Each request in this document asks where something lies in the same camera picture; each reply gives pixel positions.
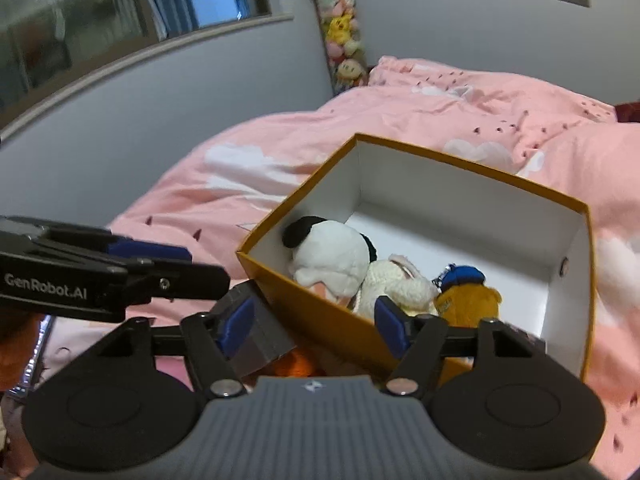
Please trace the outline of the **dark red pillow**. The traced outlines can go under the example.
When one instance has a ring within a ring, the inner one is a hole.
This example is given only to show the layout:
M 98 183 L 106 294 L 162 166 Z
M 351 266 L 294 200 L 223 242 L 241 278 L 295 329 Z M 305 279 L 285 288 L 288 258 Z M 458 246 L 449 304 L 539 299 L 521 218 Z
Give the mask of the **dark red pillow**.
M 628 102 L 614 106 L 618 122 L 640 122 L 640 102 Z

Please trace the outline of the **window with metal frame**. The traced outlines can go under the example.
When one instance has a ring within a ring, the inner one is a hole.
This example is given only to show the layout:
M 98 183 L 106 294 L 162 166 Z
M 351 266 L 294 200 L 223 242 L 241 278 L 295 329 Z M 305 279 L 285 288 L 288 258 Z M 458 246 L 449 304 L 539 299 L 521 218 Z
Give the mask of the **window with metal frame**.
M 1 125 L 120 58 L 280 10 L 279 0 L 1 0 Z

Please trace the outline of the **cream yellow crochet doll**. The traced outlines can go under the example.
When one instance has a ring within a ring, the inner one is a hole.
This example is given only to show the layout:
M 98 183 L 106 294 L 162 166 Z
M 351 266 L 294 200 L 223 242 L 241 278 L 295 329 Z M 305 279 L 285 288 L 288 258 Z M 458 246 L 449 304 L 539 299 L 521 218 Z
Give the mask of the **cream yellow crochet doll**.
M 438 294 L 437 287 L 409 259 L 390 255 L 370 264 L 352 302 L 352 312 L 372 321 L 375 301 L 385 296 L 408 315 L 436 315 L 434 300 Z

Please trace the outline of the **white black-eared dog plush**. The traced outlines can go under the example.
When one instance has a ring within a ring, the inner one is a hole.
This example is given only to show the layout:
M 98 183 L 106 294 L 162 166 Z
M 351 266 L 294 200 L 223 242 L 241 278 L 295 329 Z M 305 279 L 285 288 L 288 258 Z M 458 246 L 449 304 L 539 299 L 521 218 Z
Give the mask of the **white black-eared dog plush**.
M 378 258 L 369 237 L 351 226 L 318 216 L 290 223 L 281 236 L 291 251 L 292 280 L 328 301 L 348 308 L 369 266 Z

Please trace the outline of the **pink cloud-print duvet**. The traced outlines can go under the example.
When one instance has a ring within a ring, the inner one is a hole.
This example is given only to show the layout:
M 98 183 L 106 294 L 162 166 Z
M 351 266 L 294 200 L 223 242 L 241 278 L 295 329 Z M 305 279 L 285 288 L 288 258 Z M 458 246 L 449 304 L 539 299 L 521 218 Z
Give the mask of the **pink cloud-print duvet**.
M 382 58 L 369 84 L 313 112 L 243 122 L 198 146 L 113 222 L 119 234 L 183 245 L 245 278 L 247 233 L 355 133 L 395 139 L 516 174 L 578 198 L 596 244 L 589 385 L 606 429 L 594 463 L 639 465 L 639 128 L 611 105 L 521 75 Z

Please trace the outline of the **orange crochet carrot toy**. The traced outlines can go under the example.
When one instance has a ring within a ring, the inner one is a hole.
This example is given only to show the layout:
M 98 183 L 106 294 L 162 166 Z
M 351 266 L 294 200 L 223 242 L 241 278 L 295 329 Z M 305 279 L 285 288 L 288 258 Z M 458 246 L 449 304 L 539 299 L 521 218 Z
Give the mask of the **orange crochet carrot toy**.
M 269 363 L 264 373 L 274 377 L 318 377 L 324 372 L 317 356 L 306 347 L 296 347 L 279 359 Z

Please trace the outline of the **hanging plush toy organizer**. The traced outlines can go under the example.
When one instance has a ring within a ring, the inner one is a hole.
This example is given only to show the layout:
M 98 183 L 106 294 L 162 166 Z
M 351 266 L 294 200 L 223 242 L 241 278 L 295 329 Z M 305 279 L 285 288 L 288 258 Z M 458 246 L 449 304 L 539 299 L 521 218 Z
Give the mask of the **hanging plush toy organizer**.
M 334 96 L 368 82 L 356 0 L 312 0 Z

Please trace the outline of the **orange cardboard box white inside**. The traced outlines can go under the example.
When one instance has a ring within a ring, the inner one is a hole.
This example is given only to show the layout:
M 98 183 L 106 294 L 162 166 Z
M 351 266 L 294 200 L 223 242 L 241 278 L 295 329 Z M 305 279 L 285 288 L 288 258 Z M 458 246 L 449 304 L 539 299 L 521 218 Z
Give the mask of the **orange cardboard box white inside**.
M 298 286 L 284 228 L 314 214 L 407 257 L 429 278 L 474 266 L 502 297 L 500 318 L 539 338 L 584 376 L 594 323 L 593 236 L 580 200 L 428 148 L 358 133 L 244 240 L 247 276 L 286 327 L 372 374 L 395 367 L 374 325 Z

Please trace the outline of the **brown bear plush blue outfit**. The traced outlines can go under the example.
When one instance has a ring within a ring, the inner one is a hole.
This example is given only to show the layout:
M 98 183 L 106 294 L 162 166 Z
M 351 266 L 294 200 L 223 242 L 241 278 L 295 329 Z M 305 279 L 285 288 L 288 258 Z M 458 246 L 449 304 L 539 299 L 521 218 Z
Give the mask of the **brown bear plush blue outfit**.
M 475 328 L 484 318 L 498 318 L 502 297 L 485 282 L 485 274 L 475 266 L 450 264 L 436 280 L 437 314 L 451 326 L 467 328 Z

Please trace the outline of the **dark grey square box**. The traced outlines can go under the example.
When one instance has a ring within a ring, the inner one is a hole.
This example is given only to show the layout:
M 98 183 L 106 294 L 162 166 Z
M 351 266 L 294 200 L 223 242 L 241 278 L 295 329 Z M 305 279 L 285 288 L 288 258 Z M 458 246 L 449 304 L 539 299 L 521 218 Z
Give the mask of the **dark grey square box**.
M 295 348 L 252 280 L 235 285 L 210 313 L 219 322 L 216 343 L 239 377 L 259 372 Z

